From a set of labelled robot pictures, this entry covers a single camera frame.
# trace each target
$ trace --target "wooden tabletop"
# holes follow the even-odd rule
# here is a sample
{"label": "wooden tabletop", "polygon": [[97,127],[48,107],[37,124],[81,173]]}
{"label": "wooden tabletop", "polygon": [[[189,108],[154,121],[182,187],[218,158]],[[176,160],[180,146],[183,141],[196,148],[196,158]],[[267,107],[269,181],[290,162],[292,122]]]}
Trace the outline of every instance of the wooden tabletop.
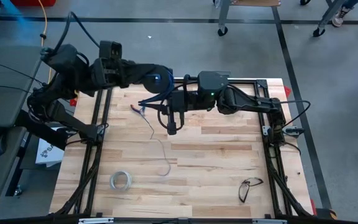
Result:
{"label": "wooden tabletop", "polygon": [[[270,97],[287,100],[281,79],[267,79],[267,82]],[[252,85],[237,86],[254,95]],[[150,139],[152,130],[149,125],[130,108],[130,104],[137,105],[138,101],[150,96],[152,94],[142,85],[113,90],[93,214],[103,212],[105,217],[149,218],[263,218],[267,213],[273,216],[257,113],[240,111],[223,115],[216,108],[210,112],[189,111],[185,114],[183,129],[168,136],[167,130],[157,121],[157,112],[146,109],[145,117],[155,130],[154,138]],[[81,94],[75,117],[90,123],[94,102],[94,98]],[[284,104],[283,110],[289,121],[288,105]],[[296,144],[292,138],[286,140]],[[61,208],[78,186],[85,147],[72,144],[66,148],[51,212]],[[162,176],[169,168],[163,151],[171,167],[167,176]],[[281,151],[288,187],[311,213],[299,152],[291,146],[282,146]],[[132,185],[124,192],[109,186],[110,176],[119,170],[132,176]],[[239,186],[249,177],[261,178],[264,183],[251,187],[246,202],[242,203],[238,199]],[[284,212],[278,187],[277,192]]]}

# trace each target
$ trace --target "shoe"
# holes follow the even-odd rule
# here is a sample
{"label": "shoe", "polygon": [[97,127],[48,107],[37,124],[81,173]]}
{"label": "shoe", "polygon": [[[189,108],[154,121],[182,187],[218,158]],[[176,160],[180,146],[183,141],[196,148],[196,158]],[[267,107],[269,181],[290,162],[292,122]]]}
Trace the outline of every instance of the shoe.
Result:
{"label": "shoe", "polygon": [[342,7],[341,10],[333,17],[332,22],[334,27],[340,27],[343,23],[343,17],[350,12],[352,9]]}

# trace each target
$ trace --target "roll of tape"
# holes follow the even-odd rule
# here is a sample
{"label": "roll of tape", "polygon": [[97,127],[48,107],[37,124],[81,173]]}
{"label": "roll of tape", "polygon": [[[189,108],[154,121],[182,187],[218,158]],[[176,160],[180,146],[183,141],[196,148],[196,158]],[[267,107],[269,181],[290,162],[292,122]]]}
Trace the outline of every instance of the roll of tape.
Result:
{"label": "roll of tape", "polygon": [[[115,185],[114,185],[114,182],[116,181],[116,179],[118,178],[119,175],[125,175],[127,176],[127,183],[125,186],[121,187],[121,188],[117,188]],[[127,190],[132,184],[132,177],[131,175],[126,172],[126,171],[123,171],[123,170],[120,170],[120,171],[117,171],[115,174],[113,174],[111,177],[110,177],[110,188],[114,189],[114,190]]]}

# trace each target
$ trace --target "black eyeglasses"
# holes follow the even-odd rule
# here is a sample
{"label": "black eyeglasses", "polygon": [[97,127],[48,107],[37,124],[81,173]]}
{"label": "black eyeglasses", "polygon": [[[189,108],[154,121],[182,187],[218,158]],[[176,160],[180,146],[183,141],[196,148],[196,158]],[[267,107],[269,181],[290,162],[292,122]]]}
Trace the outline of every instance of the black eyeglasses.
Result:
{"label": "black eyeglasses", "polygon": [[[251,178],[248,178],[246,179],[245,181],[243,181],[239,187],[239,199],[242,203],[245,203],[246,200],[247,200],[247,195],[248,195],[248,191],[249,191],[249,187],[253,187],[253,186],[256,186],[256,185],[260,185],[260,184],[263,184],[263,180],[260,179],[260,178],[257,178],[257,177],[251,177]],[[242,190],[241,189],[246,189],[246,192],[245,192],[245,195],[244,197],[241,197],[241,193],[242,193]]]}

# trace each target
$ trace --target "concrete floor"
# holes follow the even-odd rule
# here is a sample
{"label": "concrete floor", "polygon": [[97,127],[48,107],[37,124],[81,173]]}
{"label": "concrete floor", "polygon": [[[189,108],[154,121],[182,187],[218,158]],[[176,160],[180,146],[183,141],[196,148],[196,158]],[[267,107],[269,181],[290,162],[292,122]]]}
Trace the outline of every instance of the concrete floor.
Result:
{"label": "concrete floor", "polygon": [[[326,9],[323,0],[312,0],[305,7],[298,0],[286,0],[278,11],[285,20],[318,20]],[[210,0],[94,0],[92,4],[87,0],[66,0],[57,1],[55,7],[47,9],[47,14],[65,17],[68,11],[80,17],[162,19],[215,19],[219,14]],[[8,5],[0,12],[19,13],[42,16],[37,7],[18,12]],[[231,7],[228,18],[272,20],[273,14],[269,7]],[[348,18],[358,20],[358,5]],[[84,25],[96,40],[120,42],[124,58],[166,65],[178,77],[187,73],[196,75],[201,70],[228,70],[232,77],[282,78],[291,87],[274,24],[227,24],[229,32],[224,37],[216,35],[217,24],[86,22]],[[54,46],[63,28],[62,22],[49,22],[45,45]],[[331,204],[339,219],[358,221],[358,25],[340,29],[327,26],[327,32],[318,39],[311,37],[315,28],[283,25],[301,96],[312,102],[307,116]],[[39,34],[43,29],[43,22],[0,21],[0,44],[40,45]],[[98,54],[77,24],[70,26],[65,42],[88,58]],[[37,78],[46,80],[47,74],[48,68],[43,65]],[[298,113],[295,105],[290,109],[292,115]],[[310,196],[320,207],[305,140],[300,138],[298,144]],[[29,178],[24,177],[22,184],[29,186],[30,193],[20,198],[1,197],[0,218],[46,214],[56,175],[48,173],[38,178],[39,173],[34,171],[28,174]],[[16,207],[14,211],[9,210],[12,205]]]}

